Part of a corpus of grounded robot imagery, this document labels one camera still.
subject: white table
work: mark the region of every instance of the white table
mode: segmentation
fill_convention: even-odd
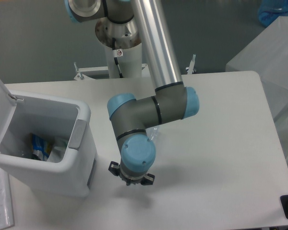
[[[107,101],[131,92],[154,94],[149,78],[7,85],[9,89],[80,99],[92,110],[98,152],[86,199],[32,191],[11,177],[13,230],[229,230],[288,225],[280,196],[288,169],[258,75],[183,76],[200,112],[162,125],[150,173],[153,186],[126,186],[108,171],[120,161]]]

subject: gray wall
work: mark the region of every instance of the gray wall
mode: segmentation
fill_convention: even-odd
[[[196,53],[199,73],[221,72],[264,28],[260,0],[162,0],[182,72]],[[96,22],[73,24],[63,0],[0,1],[4,83],[67,81],[78,67],[105,66]]]

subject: white trash bin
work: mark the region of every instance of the white trash bin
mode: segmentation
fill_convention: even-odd
[[[0,167],[32,189],[85,197],[96,156],[91,111],[81,101],[9,91],[0,80]],[[58,163],[32,160],[30,134],[69,140]]]

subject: light blue joint cap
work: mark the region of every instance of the light blue joint cap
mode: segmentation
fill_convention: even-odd
[[[121,160],[133,172],[146,172],[153,165],[155,158],[155,145],[143,134],[129,137],[121,147]]]
[[[80,23],[80,22],[77,21],[77,19],[75,19],[75,17],[73,16],[72,11],[71,11],[71,9],[70,9],[70,7],[69,7],[68,0],[64,0],[64,3],[65,3],[66,11],[67,11],[68,16],[69,16],[69,18],[71,19],[71,21],[72,21],[73,23]]]
[[[183,119],[194,116],[200,109],[200,102],[193,87],[186,87],[187,90],[187,107]]]
[[[111,119],[114,112],[130,100],[135,100],[135,96],[132,93],[121,93],[111,97],[107,104],[109,118]]]

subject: silver metal tube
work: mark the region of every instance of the silver metal tube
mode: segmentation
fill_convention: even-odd
[[[132,0],[155,87],[182,81],[160,0]]]
[[[100,8],[101,0],[68,0],[73,12],[81,17],[91,17]]]
[[[73,0],[73,2],[79,8],[87,8],[93,6],[96,0]]]

